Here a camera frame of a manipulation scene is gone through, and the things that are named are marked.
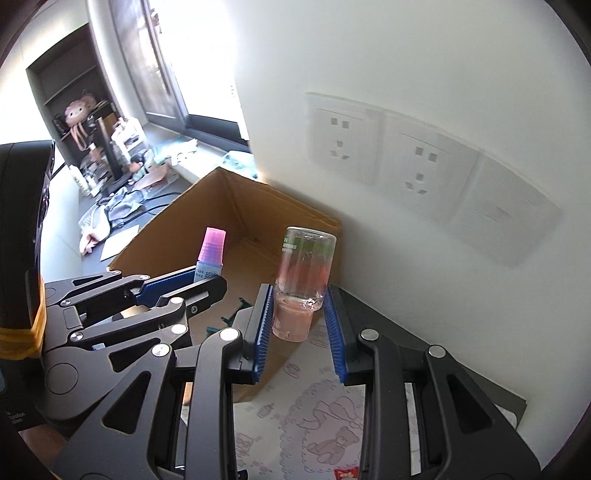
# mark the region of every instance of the electrical outlet panel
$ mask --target electrical outlet panel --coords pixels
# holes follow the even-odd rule
[[[382,112],[367,105],[306,93],[308,157],[326,170],[373,184]]]
[[[494,259],[514,266],[559,217],[560,208],[546,195],[483,155],[482,166],[447,229]]]
[[[387,112],[378,191],[445,223],[457,208],[478,155],[432,127]]]

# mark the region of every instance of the teddy bear print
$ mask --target teddy bear print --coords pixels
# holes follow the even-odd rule
[[[359,437],[347,427],[341,427],[334,439],[311,443],[307,446],[307,450],[318,455],[318,463],[336,465],[343,458],[345,449],[354,443],[359,443]]]

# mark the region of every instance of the cardboard box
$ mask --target cardboard box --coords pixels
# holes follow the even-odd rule
[[[226,231],[223,277],[228,282],[224,299],[190,319],[193,343],[206,337],[205,327],[223,328],[243,297],[251,304],[262,283],[274,283],[285,230],[301,226],[337,237],[330,275],[339,275],[342,242],[340,222],[269,185],[216,168],[158,214],[111,262],[109,268],[124,275],[152,277],[193,265],[208,226]],[[235,401],[253,398],[298,347],[271,334],[261,381],[235,389]]]

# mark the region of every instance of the black cable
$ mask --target black cable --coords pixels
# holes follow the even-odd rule
[[[128,218],[127,220],[125,220],[124,222],[121,222],[121,223],[117,223],[117,221],[114,221],[114,222],[112,222],[112,223],[111,223],[111,228],[112,228],[113,230],[116,230],[116,229],[118,229],[118,228],[121,228],[121,227],[122,227],[122,226],[124,226],[124,225],[127,225],[127,224],[128,224],[128,223],[130,223],[130,222],[133,222],[133,221],[134,221],[136,218],[139,218],[139,217],[141,217],[141,216],[142,216],[143,214],[145,214],[145,213],[150,213],[152,210],[156,210],[157,208],[167,207],[167,206],[169,206],[169,205],[170,205],[169,203],[166,203],[166,204],[164,204],[164,205],[156,205],[155,207],[152,207],[152,208],[149,208],[149,209],[147,209],[147,210],[144,210],[144,211],[143,211],[143,212],[141,212],[139,215],[135,215],[135,216],[133,216],[133,217],[131,217],[131,218]],[[157,214],[157,213],[150,213],[150,215],[156,216],[156,215],[158,215],[158,214]]]
[[[164,193],[163,195],[156,195],[156,197],[151,197],[149,199],[145,199],[142,204],[145,202],[149,202],[150,200],[161,199],[162,197],[168,197],[169,195],[181,195],[179,192],[171,192],[171,193]]]

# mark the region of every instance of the white paper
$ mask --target white paper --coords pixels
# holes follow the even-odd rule
[[[103,247],[103,252],[100,256],[100,261],[106,260],[107,258],[114,257],[118,253],[129,245],[135,236],[139,232],[139,225],[135,225],[133,227],[128,228],[127,230],[123,230],[116,235],[110,236],[105,241],[105,246]]]

